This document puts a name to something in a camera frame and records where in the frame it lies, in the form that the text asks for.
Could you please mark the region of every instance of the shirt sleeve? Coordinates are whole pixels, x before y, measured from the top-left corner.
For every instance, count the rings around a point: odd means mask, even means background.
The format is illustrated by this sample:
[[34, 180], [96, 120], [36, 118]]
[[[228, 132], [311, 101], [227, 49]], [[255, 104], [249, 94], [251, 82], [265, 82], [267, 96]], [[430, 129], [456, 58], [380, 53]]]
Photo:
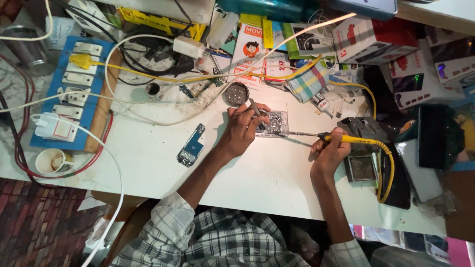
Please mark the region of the shirt sleeve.
[[194, 231], [195, 211], [178, 193], [162, 199], [138, 238], [127, 244], [111, 266], [180, 266]]
[[352, 241], [330, 245], [325, 251], [321, 267], [370, 267], [368, 259], [364, 255], [360, 245]]

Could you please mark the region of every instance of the white plug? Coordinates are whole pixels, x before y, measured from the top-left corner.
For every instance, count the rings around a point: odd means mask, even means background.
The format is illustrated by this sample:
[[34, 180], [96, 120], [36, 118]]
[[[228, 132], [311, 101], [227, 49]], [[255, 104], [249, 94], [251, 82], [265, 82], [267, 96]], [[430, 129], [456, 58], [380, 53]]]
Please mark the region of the white plug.
[[180, 35], [173, 41], [173, 51], [192, 58], [200, 58], [203, 56], [205, 46], [198, 41]]

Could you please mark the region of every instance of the blue plastic bottle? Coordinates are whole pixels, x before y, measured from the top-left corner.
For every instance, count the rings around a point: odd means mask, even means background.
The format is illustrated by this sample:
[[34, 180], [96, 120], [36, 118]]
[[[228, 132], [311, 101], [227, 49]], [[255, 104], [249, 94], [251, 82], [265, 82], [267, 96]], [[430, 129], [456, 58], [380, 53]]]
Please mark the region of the blue plastic bottle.
[[318, 9], [314, 0], [217, 0], [217, 3], [224, 11], [294, 23], [308, 21]]

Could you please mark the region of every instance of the smartphone screen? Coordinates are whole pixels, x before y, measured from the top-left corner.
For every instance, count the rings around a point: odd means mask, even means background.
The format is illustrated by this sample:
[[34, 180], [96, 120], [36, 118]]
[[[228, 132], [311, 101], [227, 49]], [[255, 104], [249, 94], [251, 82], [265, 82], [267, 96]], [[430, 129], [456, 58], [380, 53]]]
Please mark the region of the smartphone screen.
[[440, 105], [419, 108], [419, 166], [443, 169], [447, 150], [446, 110]]

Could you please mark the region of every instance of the plaid shirt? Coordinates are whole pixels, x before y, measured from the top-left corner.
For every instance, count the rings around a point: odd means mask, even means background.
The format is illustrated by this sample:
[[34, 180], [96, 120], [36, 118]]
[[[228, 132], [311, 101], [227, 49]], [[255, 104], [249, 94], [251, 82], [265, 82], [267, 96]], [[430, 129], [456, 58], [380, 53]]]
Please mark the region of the plaid shirt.
[[[139, 237], [124, 247], [111, 266], [309, 266], [286, 249], [266, 215], [250, 220], [239, 210], [211, 208], [194, 217], [178, 194], [162, 199]], [[370, 266], [356, 240], [331, 245], [322, 266]]]

